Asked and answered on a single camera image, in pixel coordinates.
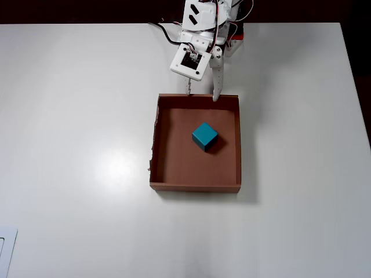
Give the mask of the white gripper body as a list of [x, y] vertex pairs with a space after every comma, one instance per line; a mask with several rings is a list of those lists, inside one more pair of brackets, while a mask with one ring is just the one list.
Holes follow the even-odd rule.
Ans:
[[224, 55], [232, 55], [232, 26], [223, 24], [218, 29], [217, 37], [214, 40], [214, 30], [209, 31], [190, 31], [181, 30], [179, 32], [180, 46], [177, 54], [191, 53], [204, 54], [211, 47], [213, 51], [222, 51]]

